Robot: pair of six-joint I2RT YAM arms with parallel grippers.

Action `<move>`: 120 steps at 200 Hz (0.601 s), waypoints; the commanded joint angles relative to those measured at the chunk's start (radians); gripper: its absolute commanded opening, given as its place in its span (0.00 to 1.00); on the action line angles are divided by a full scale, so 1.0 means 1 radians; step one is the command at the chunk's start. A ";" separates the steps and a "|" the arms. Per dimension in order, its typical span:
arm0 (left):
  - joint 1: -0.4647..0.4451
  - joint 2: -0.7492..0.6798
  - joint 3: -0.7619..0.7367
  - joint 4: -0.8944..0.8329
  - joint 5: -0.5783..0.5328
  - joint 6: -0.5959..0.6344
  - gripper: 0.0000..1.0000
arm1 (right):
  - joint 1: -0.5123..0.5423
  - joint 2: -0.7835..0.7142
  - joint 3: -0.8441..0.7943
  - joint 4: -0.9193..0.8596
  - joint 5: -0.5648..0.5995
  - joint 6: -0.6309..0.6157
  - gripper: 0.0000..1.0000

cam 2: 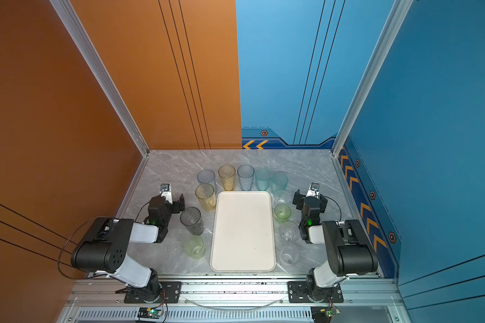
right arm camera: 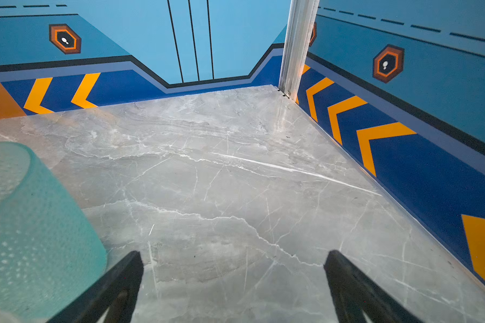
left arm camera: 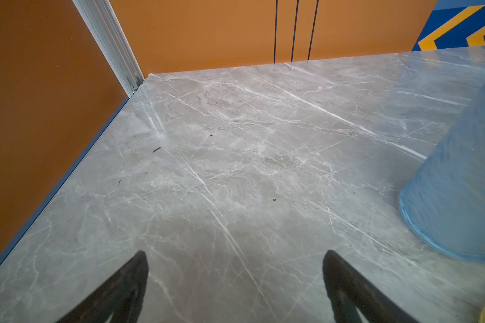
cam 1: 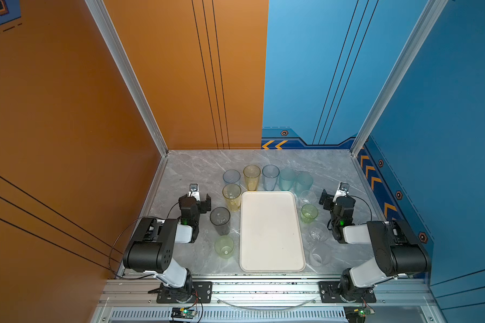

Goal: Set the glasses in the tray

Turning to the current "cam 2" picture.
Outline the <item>small green faceted glass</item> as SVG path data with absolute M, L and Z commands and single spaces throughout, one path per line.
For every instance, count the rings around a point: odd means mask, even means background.
M 278 223 L 286 223 L 291 217 L 291 209 L 288 205 L 281 203 L 274 209 L 275 219 Z

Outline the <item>clear stemmed glass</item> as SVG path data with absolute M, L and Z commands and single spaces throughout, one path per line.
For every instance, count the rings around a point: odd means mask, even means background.
M 287 242 L 295 242 L 300 238 L 300 231 L 296 223 L 286 222 L 280 225 L 279 235 Z

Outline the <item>light green dotted cup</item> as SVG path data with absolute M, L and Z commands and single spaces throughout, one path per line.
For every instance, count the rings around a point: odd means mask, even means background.
M 183 242 L 183 251 L 193 259 L 201 259 L 206 253 L 206 247 L 200 236 L 191 236 Z

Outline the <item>clear plastic cup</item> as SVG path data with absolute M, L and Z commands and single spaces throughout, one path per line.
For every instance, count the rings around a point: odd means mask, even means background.
M 300 250 L 296 244 L 288 243 L 280 250 L 280 262 L 282 265 L 295 265 L 300 259 Z

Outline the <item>small clear faceted glass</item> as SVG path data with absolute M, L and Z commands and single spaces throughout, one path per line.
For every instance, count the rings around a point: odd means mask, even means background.
M 277 191 L 273 194 L 273 202 L 275 205 L 292 203 L 292 195 L 288 191 Z

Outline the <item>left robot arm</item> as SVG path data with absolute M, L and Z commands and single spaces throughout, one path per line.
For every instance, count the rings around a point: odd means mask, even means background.
M 118 294 L 126 304 L 176 304 L 180 282 L 162 283 L 156 270 L 141 265 L 127 254 L 130 244 L 158 244 L 168 234 L 171 217 L 185 210 L 185 198 L 173 200 L 161 192 L 148 203 L 148 216 L 134 219 L 96 218 L 71 256 L 71 266 L 87 273 L 100 273 L 122 282 Z

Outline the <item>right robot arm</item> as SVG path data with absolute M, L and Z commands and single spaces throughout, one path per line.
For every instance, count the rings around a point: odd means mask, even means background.
M 313 302 L 330 300 L 341 282 L 351 275 L 367 275 L 377 271 L 379 261 L 362 224 L 356 219 L 325 221 L 328 198 L 316 188 L 307 194 L 296 191 L 292 204 L 301 211 L 300 237 L 307 244 L 325 246 L 327 260 L 309 271 L 306 277 L 307 296 Z

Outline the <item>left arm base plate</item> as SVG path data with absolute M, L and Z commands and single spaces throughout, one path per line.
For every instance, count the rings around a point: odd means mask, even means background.
M 177 304 L 181 295 L 182 282 L 163 281 L 144 288 L 127 287 L 126 304 Z

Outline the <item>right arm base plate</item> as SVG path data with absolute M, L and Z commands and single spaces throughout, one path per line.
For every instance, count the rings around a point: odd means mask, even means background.
M 339 285 L 333 287 L 318 287 L 306 281 L 288 281 L 288 299 L 290 303 L 332 303 L 344 302 L 343 292 Z

